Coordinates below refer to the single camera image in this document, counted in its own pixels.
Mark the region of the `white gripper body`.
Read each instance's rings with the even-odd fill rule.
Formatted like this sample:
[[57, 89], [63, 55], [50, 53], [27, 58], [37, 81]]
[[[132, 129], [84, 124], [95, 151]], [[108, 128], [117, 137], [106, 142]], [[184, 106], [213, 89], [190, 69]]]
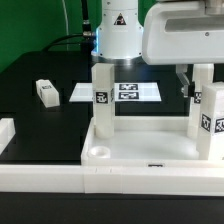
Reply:
[[224, 0], [159, 0], [144, 21], [147, 64], [224, 63]]

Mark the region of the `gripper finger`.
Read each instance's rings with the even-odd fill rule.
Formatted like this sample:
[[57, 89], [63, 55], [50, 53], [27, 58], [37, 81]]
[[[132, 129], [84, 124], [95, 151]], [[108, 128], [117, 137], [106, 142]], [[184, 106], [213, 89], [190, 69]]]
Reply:
[[195, 91], [195, 83], [189, 81], [186, 75], [187, 70], [188, 66], [186, 64], [178, 64], [176, 66], [176, 75], [182, 84], [181, 92], [185, 98], [193, 97]]

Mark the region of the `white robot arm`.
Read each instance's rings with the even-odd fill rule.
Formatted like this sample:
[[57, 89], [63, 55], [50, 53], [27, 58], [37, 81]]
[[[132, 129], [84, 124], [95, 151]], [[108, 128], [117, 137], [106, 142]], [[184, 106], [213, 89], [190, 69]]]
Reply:
[[224, 63], [224, 0], [157, 0], [143, 23], [137, 0], [102, 0], [92, 57], [174, 65], [183, 94], [192, 97], [196, 85], [186, 77], [187, 66]]

